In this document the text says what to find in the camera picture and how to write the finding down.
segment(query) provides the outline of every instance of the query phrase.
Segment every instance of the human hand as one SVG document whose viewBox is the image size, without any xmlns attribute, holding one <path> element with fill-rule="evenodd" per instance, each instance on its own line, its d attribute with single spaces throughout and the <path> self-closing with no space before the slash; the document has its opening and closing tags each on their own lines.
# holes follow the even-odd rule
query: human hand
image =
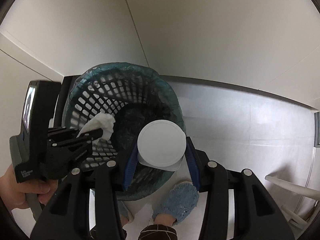
<svg viewBox="0 0 320 240">
<path fill-rule="evenodd" d="M 0 197 L 9 211 L 15 208 L 29 208 L 25 193 L 39 194 L 39 202 L 46 205 L 57 187 L 57 180 L 44 182 L 39 179 L 33 179 L 17 183 L 12 164 L 6 173 L 0 177 Z"/>
</svg>

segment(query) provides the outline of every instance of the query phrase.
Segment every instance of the round white cap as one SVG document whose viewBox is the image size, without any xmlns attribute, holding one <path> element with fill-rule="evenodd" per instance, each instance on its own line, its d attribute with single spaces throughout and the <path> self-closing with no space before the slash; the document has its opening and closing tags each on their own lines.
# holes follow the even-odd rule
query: round white cap
<svg viewBox="0 0 320 240">
<path fill-rule="evenodd" d="M 138 136 L 138 151 L 143 160 L 155 167 L 168 167 L 182 159 L 186 135 L 168 120 L 148 123 Z"/>
</svg>

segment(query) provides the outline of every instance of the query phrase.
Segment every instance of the black pants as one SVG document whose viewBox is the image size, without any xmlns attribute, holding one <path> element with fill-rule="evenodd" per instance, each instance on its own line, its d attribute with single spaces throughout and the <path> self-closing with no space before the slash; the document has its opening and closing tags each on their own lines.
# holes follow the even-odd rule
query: black pants
<svg viewBox="0 0 320 240">
<path fill-rule="evenodd" d="M 90 231 L 93 239 L 96 239 L 95 227 Z M 164 225 L 151 225 L 143 229 L 138 237 L 138 240 L 178 240 L 177 232 L 171 227 Z"/>
</svg>

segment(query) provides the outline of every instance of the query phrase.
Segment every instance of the perforated plastic basket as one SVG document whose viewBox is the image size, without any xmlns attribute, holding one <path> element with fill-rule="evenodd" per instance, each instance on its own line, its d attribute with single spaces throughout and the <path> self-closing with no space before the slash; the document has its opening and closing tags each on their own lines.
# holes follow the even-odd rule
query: perforated plastic basket
<svg viewBox="0 0 320 240">
<path fill-rule="evenodd" d="M 66 127 L 81 129 L 97 113 L 114 116 L 114 132 L 109 141 L 93 144 L 93 154 L 82 164 L 92 170 L 127 149 L 141 129 L 154 120 L 166 119 L 185 132 L 178 99 L 171 86 L 151 68 L 129 63 L 101 64 L 80 76 L 64 109 Z M 121 200 L 136 200 L 161 187 L 172 172 L 138 164 L 131 186 L 118 192 Z"/>
</svg>

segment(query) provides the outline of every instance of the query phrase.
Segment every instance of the gray grip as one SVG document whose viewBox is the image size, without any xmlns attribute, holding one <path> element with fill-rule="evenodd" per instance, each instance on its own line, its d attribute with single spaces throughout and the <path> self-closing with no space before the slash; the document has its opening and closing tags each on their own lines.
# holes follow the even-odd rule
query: gray grip
<svg viewBox="0 0 320 240">
<path fill-rule="evenodd" d="M 26 200 L 33 213 L 33 218 L 37 221 L 42 212 L 42 208 L 38 201 L 38 195 L 34 193 L 26 193 Z"/>
</svg>

